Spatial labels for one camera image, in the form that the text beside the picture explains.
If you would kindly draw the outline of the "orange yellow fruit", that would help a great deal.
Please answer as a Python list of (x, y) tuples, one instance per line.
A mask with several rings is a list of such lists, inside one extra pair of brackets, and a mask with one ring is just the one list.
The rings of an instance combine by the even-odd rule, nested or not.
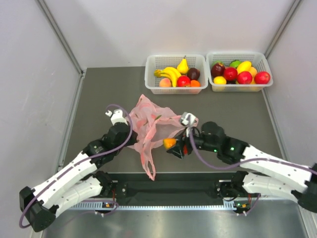
[(163, 140), (163, 146), (165, 147), (166, 150), (169, 150), (173, 146), (175, 146), (177, 143), (177, 139), (175, 138), (166, 138)]

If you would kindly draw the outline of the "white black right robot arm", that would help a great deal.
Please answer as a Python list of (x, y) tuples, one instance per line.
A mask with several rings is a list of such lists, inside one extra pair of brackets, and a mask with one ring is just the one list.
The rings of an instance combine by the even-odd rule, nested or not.
[(201, 129), (186, 127), (183, 133), (163, 140), (167, 153), (180, 159), (199, 150), (216, 153), (225, 169), (243, 168), (229, 182), (216, 182), (217, 196), (227, 201), (238, 197), (276, 196), (317, 211), (317, 167), (297, 165), (267, 154), (251, 144), (227, 136), (209, 121)]

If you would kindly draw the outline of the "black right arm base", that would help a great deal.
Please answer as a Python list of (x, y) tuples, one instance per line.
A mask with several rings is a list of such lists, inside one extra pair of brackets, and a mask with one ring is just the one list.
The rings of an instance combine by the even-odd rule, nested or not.
[(228, 181), (216, 181), (215, 192), (218, 197), (220, 197), (223, 201), (234, 201), (236, 198), (241, 196), (241, 192), (235, 189), (231, 182)]

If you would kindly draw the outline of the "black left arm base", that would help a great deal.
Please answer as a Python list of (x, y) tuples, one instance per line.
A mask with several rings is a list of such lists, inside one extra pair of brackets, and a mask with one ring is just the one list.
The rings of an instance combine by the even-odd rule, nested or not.
[(98, 192), (92, 197), (102, 202), (102, 210), (96, 210), (101, 214), (112, 214), (118, 208), (121, 199), (127, 196), (128, 182), (112, 180), (108, 173), (98, 171), (93, 176), (98, 185)]

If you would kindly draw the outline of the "yellow pear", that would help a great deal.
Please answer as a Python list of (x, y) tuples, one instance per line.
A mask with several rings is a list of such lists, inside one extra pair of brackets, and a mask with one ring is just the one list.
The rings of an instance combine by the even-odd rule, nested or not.
[(181, 62), (179, 63), (179, 65), (176, 68), (181, 74), (187, 74), (189, 67), (188, 67), (188, 63), (187, 63), (187, 59), (186, 56), (184, 56), (184, 58), (181, 60)]

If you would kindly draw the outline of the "pink plastic bag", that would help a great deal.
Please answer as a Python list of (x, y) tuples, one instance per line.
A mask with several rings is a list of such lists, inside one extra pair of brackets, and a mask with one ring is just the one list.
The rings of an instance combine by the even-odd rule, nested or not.
[(171, 108), (160, 107), (145, 95), (141, 95), (129, 113), (137, 142), (129, 146), (140, 154), (141, 165), (147, 176), (154, 181), (156, 169), (152, 150), (163, 145), (165, 138), (172, 138), (185, 129), (180, 123), (181, 115)]

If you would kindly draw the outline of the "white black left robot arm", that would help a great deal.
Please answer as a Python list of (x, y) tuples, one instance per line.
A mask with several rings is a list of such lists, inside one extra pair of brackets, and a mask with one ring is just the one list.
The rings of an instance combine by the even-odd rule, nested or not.
[(21, 189), (20, 227), (41, 232), (72, 206), (91, 197), (112, 195), (112, 179), (99, 169), (124, 147), (134, 145), (137, 136), (133, 124), (116, 122), (102, 138), (90, 142), (55, 175), (35, 187)]

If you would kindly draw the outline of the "peach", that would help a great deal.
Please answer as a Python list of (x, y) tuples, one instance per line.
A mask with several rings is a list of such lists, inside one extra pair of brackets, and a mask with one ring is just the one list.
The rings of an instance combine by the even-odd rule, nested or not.
[(170, 79), (168, 79), (168, 78), (163, 78), (163, 79), (159, 82), (159, 87), (172, 87), (172, 83), (171, 83)]

